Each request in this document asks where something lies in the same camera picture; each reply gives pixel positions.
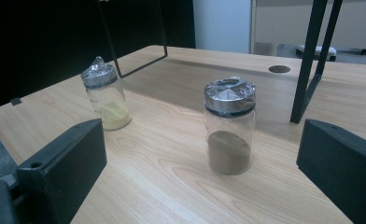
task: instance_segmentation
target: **wooden table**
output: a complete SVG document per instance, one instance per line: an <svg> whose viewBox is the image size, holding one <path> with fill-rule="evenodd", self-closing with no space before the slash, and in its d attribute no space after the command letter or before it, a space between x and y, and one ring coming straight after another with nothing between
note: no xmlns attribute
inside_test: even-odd
<svg viewBox="0 0 366 224"><path fill-rule="evenodd" d="M296 165L304 122L291 123L289 116L301 60L168 51L166 59L123 79L133 120L105 132L107 167L73 223L350 223ZM162 53L148 47L119 63L132 70ZM277 64L291 71L268 71ZM327 63L324 74L303 118L366 139L366 65ZM253 163L241 175L222 175L207 164L204 85L231 76L257 85ZM0 139L17 163L94 119L79 76L21 101L0 106Z"/></svg>

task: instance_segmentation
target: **glass jar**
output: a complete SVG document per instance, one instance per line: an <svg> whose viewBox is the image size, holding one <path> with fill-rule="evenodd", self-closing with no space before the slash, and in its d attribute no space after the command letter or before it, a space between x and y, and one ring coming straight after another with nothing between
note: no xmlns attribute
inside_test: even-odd
<svg viewBox="0 0 366 224"><path fill-rule="evenodd" d="M121 129L131 121L115 67L104 63L102 57L97 57L91 67L81 74L81 78L105 130Z"/></svg>
<svg viewBox="0 0 366 224"><path fill-rule="evenodd" d="M209 166L237 175L252 161L256 86L240 77L215 80L204 88Z"/></svg>

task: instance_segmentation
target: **jar with pale yellow powder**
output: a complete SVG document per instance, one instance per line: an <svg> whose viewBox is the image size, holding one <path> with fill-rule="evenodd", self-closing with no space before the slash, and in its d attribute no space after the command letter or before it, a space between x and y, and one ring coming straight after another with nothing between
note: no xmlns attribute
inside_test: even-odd
<svg viewBox="0 0 366 224"><path fill-rule="evenodd" d="M131 121L115 67L105 63L102 57L97 57L90 68L81 74L81 78L105 130L121 129Z"/></svg>

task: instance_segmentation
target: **metallic shaker cap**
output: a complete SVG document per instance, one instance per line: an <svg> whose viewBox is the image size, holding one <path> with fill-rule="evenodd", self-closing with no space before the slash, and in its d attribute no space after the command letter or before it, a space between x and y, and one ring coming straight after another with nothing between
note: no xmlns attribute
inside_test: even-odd
<svg viewBox="0 0 366 224"><path fill-rule="evenodd" d="M91 66L81 73L84 86L88 89L102 88L117 80L117 72L113 65L105 63L100 56Z"/></svg>
<svg viewBox="0 0 366 224"><path fill-rule="evenodd" d="M204 88L205 108L218 116L239 117L256 105L256 86L240 77L215 80Z"/></svg>

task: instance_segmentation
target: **white wall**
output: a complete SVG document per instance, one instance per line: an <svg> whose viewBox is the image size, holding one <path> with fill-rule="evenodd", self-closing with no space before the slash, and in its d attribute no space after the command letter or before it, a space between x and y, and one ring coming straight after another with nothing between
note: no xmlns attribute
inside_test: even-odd
<svg viewBox="0 0 366 224"><path fill-rule="evenodd" d="M251 0L193 0L197 49L249 53Z"/></svg>

